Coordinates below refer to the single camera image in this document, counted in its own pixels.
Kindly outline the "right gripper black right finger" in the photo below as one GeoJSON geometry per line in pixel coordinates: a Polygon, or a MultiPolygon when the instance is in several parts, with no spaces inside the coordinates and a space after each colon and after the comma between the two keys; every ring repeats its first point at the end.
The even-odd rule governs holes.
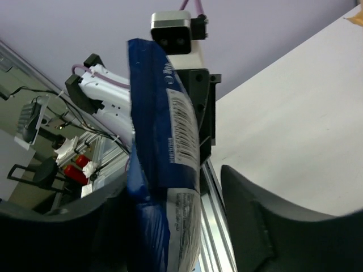
{"type": "Polygon", "coordinates": [[[238,271],[362,271],[362,211],[332,216],[291,203],[221,168],[238,271]]]}

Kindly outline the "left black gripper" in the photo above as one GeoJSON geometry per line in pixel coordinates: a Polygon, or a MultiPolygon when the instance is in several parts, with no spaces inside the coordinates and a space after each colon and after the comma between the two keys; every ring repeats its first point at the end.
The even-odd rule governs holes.
{"type": "Polygon", "coordinates": [[[208,69],[179,69],[176,71],[195,110],[200,139],[200,163],[211,156],[216,144],[216,85],[221,74],[208,69]]]}

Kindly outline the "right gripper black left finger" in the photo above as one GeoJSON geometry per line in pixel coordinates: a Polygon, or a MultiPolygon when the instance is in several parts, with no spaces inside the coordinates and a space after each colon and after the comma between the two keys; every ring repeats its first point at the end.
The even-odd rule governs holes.
{"type": "Polygon", "coordinates": [[[1,271],[126,271],[126,174],[40,214],[1,201],[1,271]]]}

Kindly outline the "blue Burts bag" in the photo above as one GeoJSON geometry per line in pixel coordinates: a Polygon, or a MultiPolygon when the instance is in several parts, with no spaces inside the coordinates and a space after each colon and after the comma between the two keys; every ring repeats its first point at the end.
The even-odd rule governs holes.
{"type": "Polygon", "coordinates": [[[128,42],[134,139],[129,271],[191,271],[201,247],[199,132],[191,100],[163,49],[128,42]]]}

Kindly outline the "yellow kettle chips bag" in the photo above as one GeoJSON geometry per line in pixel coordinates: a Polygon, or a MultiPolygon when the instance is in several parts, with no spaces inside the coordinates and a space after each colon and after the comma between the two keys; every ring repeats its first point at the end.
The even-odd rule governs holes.
{"type": "Polygon", "coordinates": [[[363,27],[363,11],[359,11],[357,14],[355,14],[354,16],[345,18],[345,20],[351,22],[354,25],[363,27]]]}

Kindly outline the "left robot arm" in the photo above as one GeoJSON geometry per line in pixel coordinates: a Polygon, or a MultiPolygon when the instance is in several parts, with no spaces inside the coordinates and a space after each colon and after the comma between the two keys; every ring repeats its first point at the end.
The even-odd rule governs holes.
{"type": "MultiPolygon", "coordinates": [[[[200,159],[210,158],[216,140],[216,85],[221,75],[211,74],[200,53],[169,56],[171,64],[188,92],[199,127],[200,159]]],[[[99,55],[91,54],[83,64],[74,65],[83,75],[73,73],[65,82],[75,106],[94,116],[129,152],[133,133],[130,119],[129,81],[109,71],[99,55]]]]}

